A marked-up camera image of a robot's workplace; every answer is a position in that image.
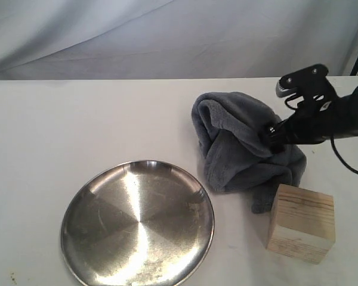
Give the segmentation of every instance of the folded towel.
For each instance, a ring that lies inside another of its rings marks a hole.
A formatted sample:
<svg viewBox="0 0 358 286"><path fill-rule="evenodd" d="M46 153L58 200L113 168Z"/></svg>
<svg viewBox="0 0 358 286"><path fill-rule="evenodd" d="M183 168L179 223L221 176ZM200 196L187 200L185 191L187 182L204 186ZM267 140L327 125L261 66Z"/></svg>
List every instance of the folded towel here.
<svg viewBox="0 0 358 286"><path fill-rule="evenodd" d="M258 137L280 117L263 102L240 92L201 95L192 120L205 159L204 174L218 192L254 191L253 213L270 211L279 184L298 186L306 167L295 145L272 154Z"/></svg>

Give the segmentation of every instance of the stainless steel plate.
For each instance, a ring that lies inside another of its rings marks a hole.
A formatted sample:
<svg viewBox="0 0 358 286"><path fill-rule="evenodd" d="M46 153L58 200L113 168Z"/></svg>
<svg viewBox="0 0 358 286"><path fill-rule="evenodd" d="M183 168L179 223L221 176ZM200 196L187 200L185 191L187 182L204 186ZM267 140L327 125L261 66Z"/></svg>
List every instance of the stainless steel plate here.
<svg viewBox="0 0 358 286"><path fill-rule="evenodd" d="M61 248L84 285L178 285L211 245L214 212L201 184L158 161L125 163L74 197Z"/></svg>

